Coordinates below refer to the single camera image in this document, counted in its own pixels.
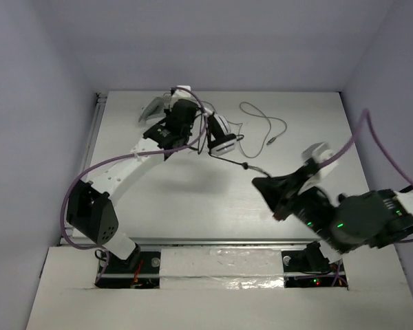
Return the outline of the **white foam block with tape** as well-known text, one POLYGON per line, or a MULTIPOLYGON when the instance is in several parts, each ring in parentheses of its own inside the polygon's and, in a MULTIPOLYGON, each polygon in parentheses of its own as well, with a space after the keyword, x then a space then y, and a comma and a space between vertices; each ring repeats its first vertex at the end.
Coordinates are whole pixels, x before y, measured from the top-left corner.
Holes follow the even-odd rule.
POLYGON ((282 253, 259 247, 163 249, 161 289, 279 289, 284 287, 282 253))

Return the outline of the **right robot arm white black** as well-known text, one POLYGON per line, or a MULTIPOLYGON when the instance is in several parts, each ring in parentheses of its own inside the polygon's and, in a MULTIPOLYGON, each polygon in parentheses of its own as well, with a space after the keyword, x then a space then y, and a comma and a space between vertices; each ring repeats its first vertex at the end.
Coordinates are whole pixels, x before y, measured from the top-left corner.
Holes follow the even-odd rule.
POLYGON ((318 186, 322 177, 321 169, 306 162, 289 175, 252 181, 277 221, 293 215, 319 237, 292 256, 287 266, 324 272, 363 245, 380 249, 413 234, 413 185, 400 191, 340 194, 333 205, 318 186))

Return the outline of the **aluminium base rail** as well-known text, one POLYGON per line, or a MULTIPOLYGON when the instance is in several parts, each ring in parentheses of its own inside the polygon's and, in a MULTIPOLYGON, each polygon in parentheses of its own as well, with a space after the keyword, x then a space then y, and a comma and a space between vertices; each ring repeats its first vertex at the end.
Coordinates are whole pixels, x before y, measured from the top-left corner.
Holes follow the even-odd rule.
POLYGON ((305 245, 316 239, 164 239, 132 238, 138 245, 305 245))

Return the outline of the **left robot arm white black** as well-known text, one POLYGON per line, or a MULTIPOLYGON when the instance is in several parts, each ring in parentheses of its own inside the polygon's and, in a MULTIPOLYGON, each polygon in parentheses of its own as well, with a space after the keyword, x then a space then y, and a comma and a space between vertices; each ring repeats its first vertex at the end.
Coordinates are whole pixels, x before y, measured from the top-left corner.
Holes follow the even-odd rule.
POLYGON ((187 148, 199 106, 176 101, 165 117, 147 129, 132 152, 90 181, 78 180, 67 199, 65 220, 85 237, 109 252, 124 271, 139 263, 140 247, 119 229, 115 206, 142 176, 187 148))

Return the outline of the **grey white headphones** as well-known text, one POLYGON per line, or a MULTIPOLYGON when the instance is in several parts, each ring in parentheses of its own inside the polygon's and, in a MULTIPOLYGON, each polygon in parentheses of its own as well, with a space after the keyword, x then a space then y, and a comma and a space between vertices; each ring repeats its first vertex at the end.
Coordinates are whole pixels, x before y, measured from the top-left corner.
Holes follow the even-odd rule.
POLYGON ((143 110, 138 119, 140 125, 146 125, 146 123, 152 120, 161 120, 165 118, 165 111, 169 108, 170 97, 158 96, 155 97, 143 110))

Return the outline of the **black white headphones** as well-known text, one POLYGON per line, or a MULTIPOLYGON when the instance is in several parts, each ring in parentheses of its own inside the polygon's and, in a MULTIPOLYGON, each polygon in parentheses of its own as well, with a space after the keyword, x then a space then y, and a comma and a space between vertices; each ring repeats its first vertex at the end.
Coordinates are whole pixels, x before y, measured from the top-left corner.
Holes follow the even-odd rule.
POLYGON ((231 131, 229 121, 214 111, 207 111, 206 141, 209 155, 222 156, 233 151, 239 138, 231 131))

